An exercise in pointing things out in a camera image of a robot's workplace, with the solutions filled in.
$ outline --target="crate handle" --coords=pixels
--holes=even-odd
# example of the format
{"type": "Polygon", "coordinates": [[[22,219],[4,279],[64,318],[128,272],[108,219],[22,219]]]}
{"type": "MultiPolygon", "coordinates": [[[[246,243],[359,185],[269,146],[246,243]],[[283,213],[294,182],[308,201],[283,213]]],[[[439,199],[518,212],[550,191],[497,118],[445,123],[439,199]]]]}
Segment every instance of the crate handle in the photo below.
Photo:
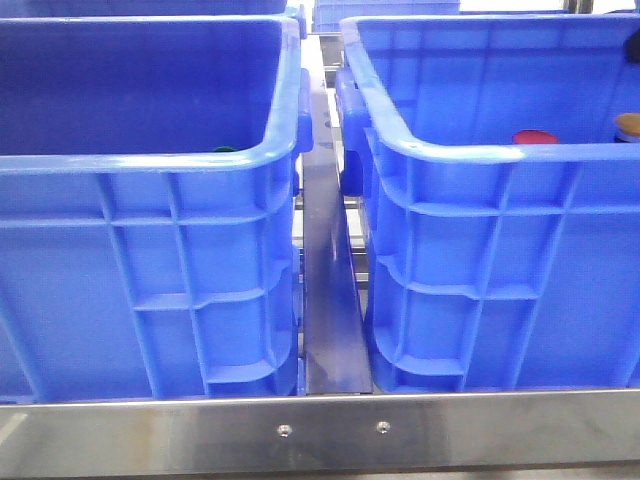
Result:
{"type": "Polygon", "coordinates": [[[343,67],[336,72],[336,104],[342,141],[344,142],[344,169],[340,173],[343,195],[362,195],[362,168],[364,158],[371,154],[365,128],[371,126],[367,105],[351,69],[343,67]]]}
{"type": "Polygon", "coordinates": [[[313,121],[311,118],[311,79],[309,71],[300,69],[300,93],[298,94],[298,131],[296,146],[291,152],[293,196],[300,193],[300,176],[296,161],[302,152],[313,150],[313,121]]]}
{"type": "Polygon", "coordinates": [[[307,14],[302,0],[287,0],[284,16],[298,22],[300,27],[300,40],[307,38],[307,14]]]}

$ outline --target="blue plastic crate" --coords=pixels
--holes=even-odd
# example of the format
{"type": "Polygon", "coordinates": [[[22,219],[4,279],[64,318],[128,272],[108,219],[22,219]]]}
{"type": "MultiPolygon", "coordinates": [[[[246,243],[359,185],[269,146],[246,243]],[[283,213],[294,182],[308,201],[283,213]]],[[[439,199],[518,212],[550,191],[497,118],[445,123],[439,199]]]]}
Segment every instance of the blue plastic crate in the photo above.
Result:
{"type": "Polygon", "coordinates": [[[511,15],[511,14],[556,14],[569,13],[563,0],[541,0],[538,2],[522,2],[514,0],[463,0],[460,7],[462,14],[474,15],[511,15]]]}
{"type": "Polygon", "coordinates": [[[148,15],[273,15],[300,24],[306,36],[300,0],[2,0],[0,18],[103,17],[148,15]]]}
{"type": "Polygon", "coordinates": [[[393,392],[640,385],[633,15],[342,22],[366,329],[393,392]],[[511,145],[522,129],[559,145],[511,145]]]}
{"type": "Polygon", "coordinates": [[[0,20],[0,402],[295,392],[298,35],[0,20]]]}
{"type": "Polygon", "coordinates": [[[337,32],[340,20],[362,15],[455,14],[460,0],[316,0],[314,32],[337,32]]]}

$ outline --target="metal shelf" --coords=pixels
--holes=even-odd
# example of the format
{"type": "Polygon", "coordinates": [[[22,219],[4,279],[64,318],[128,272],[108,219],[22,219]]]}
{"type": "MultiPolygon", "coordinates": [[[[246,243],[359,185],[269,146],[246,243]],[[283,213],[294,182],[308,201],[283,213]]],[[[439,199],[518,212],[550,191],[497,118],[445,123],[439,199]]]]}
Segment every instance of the metal shelf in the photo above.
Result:
{"type": "Polygon", "coordinates": [[[640,477],[624,464],[640,462],[640,390],[371,394],[320,38],[304,50],[316,139],[304,157],[308,396],[0,406],[0,477],[640,477]],[[556,469],[527,470],[540,466],[556,469]],[[474,473],[433,471],[452,468],[474,473]]]}

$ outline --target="gold bottle cap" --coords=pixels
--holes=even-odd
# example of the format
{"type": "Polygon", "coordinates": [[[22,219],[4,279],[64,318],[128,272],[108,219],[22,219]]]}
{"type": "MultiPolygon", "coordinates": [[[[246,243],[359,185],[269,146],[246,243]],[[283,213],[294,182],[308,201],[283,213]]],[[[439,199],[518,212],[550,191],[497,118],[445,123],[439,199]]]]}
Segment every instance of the gold bottle cap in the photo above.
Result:
{"type": "Polygon", "coordinates": [[[631,137],[640,137],[640,113],[623,113],[615,120],[622,133],[631,137]]]}

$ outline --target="red bottle cap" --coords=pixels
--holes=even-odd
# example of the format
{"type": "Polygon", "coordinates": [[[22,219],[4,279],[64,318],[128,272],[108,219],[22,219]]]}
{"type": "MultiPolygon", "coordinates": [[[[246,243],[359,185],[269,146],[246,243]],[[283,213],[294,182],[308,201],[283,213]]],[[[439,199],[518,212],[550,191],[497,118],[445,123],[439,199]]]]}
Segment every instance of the red bottle cap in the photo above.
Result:
{"type": "Polygon", "coordinates": [[[542,145],[559,143],[558,137],[544,130],[520,130],[513,136],[516,145],[542,145]]]}

